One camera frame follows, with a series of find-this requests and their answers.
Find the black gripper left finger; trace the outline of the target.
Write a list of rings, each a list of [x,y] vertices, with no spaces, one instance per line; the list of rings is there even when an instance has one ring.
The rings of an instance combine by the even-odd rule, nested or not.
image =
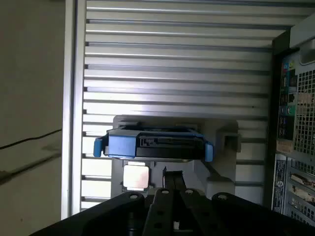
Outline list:
[[[163,169],[162,187],[147,196],[124,192],[34,233],[36,236],[170,236],[174,172]]]

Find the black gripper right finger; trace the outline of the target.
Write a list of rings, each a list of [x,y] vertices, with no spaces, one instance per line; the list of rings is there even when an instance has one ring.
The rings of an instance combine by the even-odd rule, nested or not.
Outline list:
[[[208,199],[174,173],[176,236],[313,236],[314,227],[229,193]]]

